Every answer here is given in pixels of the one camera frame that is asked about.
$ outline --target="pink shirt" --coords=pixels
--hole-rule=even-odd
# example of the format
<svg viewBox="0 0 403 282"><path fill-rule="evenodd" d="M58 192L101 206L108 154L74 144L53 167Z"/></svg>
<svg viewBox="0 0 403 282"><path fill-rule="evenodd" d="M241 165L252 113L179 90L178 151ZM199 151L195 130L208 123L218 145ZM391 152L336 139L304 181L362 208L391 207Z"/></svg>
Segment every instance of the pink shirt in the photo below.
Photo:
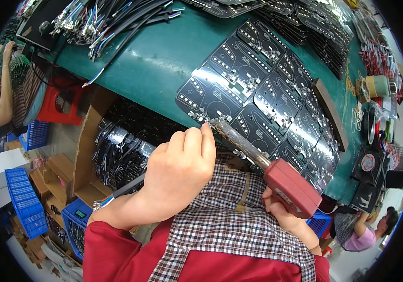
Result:
<svg viewBox="0 0 403 282"><path fill-rule="evenodd" d="M366 231L361 237L358 237L356 232L353 232L351 237L345 242L343 247L350 251L361 251L373 246L377 238L375 237L375 231L373 229L366 228Z"/></svg>

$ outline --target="person's right hand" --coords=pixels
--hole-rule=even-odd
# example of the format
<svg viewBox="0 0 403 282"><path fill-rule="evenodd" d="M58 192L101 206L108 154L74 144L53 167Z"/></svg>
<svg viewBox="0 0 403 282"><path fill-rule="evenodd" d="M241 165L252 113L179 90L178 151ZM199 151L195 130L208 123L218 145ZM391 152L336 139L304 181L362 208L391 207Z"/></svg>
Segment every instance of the person's right hand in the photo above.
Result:
<svg viewBox="0 0 403 282"><path fill-rule="evenodd" d="M293 232L301 224L305 223L305 220L298 218L292 213L288 212L282 203L276 202L273 198L272 190L267 186L264 193L265 210L271 212L278 220L278 224L286 231Z"/></svg>
<svg viewBox="0 0 403 282"><path fill-rule="evenodd" d="M175 132L160 144L147 163L144 187L137 199L148 209L147 219L158 222L182 211L212 177L215 141L211 128Z"/></svg>
<svg viewBox="0 0 403 282"><path fill-rule="evenodd" d="M15 46L15 42L9 41L6 44L6 47L4 47L4 52L3 52L3 65L9 65L10 62L10 57L12 55L12 48Z"/></svg>

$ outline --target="soldering iron barrel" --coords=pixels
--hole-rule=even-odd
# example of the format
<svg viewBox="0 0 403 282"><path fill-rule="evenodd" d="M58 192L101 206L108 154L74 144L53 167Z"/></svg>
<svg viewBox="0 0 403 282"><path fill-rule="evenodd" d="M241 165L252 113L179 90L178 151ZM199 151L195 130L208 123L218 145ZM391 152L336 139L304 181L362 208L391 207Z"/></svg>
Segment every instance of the soldering iron barrel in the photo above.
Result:
<svg viewBox="0 0 403 282"><path fill-rule="evenodd" d="M210 123L223 137L227 138L228 141L233 143L263 171L266 171L270 165L270 161L247 139L235 131L233 127L228 124L228 122L212 120Z"/></svg>

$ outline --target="person in red shirt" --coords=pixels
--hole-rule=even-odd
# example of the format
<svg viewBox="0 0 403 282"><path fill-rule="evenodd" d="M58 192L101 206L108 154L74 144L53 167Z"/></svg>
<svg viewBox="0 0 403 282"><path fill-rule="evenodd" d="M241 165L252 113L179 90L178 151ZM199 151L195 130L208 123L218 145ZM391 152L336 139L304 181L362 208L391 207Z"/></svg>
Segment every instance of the person in red shirt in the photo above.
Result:
<svg viewBox="0 0 403 282"><path fill-rule="evenodd" d="M208 124L159 145L143 188L90 216L84 281L329 281L305 220L219 151ZM128 230L156 222L141 248Z"/></svg>

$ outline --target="green table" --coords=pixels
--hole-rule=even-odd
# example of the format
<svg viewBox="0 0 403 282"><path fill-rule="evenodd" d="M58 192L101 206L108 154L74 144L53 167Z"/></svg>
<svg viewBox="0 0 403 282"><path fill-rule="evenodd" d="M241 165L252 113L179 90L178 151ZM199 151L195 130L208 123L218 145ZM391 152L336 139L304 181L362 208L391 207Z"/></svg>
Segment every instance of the green table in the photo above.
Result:
<svg viewBox="0 0 403 282"><path fill-rule="evenodd" d="M177 89L187 81L204 59L250 15L233 19L219 19L188 4L175 3L174 8L185 6L183 14L169 23L158 23L142 28L96 83L125 96L187 127L198 124L176 106ZM57 65L87 79L92 79L119 46L125 35L116 36L105 48L106 54L91 62L88 46L67 46L57 60ZM351 132L351 111L356 97L346 91L345 81L339 81L319 59L310 46L290 48L300 57L313 78L320 77L327 87L344 123L349 141L347 152L334 174L325 194L349 204L357 189L357 182L350 179L358 148L359 132ZM366 74L356 36L351 43L351 81L358 71ZM52 60L54 53L42 54Z"/></svg>

